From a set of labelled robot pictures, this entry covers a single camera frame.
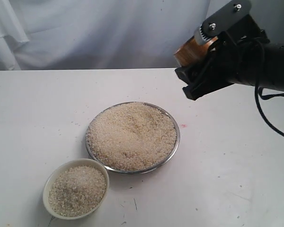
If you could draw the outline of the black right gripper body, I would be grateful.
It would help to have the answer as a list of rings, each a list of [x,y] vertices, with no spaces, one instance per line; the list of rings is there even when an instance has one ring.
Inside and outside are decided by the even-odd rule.
[[[250,14],[217,37],[216,50],[208,58],[213,59],[214,72],[230,85],[275,86],[265,69],[269,39]]]

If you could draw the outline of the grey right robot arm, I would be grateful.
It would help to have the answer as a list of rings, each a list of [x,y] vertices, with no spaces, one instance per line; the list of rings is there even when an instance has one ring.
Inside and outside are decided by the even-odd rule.
[[[233,84],[284,96],[284,44],[273,44],[250,15],[249,0],[232,0],[208,17],[175,53],[188,99]]]

